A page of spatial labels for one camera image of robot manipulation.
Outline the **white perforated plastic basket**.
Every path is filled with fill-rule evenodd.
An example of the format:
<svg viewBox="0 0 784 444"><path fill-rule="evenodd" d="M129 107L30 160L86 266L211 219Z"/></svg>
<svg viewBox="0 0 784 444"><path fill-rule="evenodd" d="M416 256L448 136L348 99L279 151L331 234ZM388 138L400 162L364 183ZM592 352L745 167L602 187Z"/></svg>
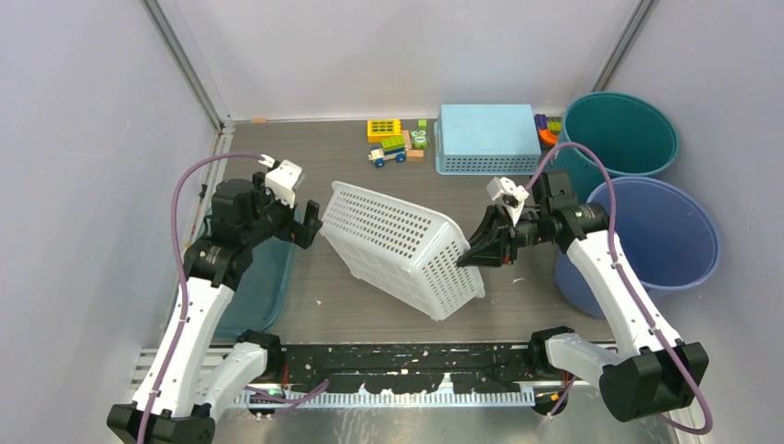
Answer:
<svg viewBox="0 0 784 444"><path fill-rule="evenodd" d="M322 236L356 278L443 321L485 295L477 267L459 267L469 243L449 216L334 181Z"/></svg>

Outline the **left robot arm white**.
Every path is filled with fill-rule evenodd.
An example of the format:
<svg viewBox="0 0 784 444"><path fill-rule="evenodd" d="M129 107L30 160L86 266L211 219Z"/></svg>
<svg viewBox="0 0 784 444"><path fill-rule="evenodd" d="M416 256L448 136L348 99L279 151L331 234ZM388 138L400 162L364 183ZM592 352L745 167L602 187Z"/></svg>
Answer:
<svg viewBox="0 0 784 444"><path fill-rule="evenodd" d="M199 373L216 328L254 249L277 238L302 249L323 225L319 205L297 217L302 174L280 166L217 185L204 229L180 258L185 280L153 364L131 402L115 404L108 427L124 443L209 443L225 409L255 378L276 381L284 368L278 336L248 329L205 378Z"/></svg>

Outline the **teal transparent plastic tub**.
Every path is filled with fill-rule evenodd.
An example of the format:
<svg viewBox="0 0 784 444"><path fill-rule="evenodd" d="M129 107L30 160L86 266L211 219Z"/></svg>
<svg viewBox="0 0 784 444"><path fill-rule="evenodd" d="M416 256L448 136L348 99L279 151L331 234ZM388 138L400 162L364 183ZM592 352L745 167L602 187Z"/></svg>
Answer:
<svg viewBox="0 0 784 444"><path fill-rule="evenodd" d="M214 342L232 342L247 330L264 331L282 310L296 246L276 237L256 246L252 263L218 322Z"/></svg>

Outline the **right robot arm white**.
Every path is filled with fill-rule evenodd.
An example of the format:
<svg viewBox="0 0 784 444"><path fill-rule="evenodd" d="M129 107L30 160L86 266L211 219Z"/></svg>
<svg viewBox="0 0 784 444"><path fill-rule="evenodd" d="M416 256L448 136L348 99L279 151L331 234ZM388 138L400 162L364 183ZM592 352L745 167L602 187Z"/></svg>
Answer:
<svg viewBox="0 0 784 444"><path fill-rule="evenodd" d="M709 364L704 347L687 343L655 308L622 250L611 211L580 203L567 173L543 173L527 191L493 178L492 200L458 266L511 265L519 249L551 242L577 269L597 300L615 339L609 350L569 327L532 333L526 362L551 379L562 372L598 389L620 422L706 406L699 385Z"/></svg>

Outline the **light blue perforated basket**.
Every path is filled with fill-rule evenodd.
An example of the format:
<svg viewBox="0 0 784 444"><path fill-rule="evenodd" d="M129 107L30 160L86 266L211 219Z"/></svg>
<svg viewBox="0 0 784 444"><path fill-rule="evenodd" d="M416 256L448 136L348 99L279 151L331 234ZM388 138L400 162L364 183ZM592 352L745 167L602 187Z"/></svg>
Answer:
<svg viewBox="0 0 784 444"><path fill-rule="evenodd" d="M530 105L441 105L435 169L453 176L530 176L542 149Z"/></svg>

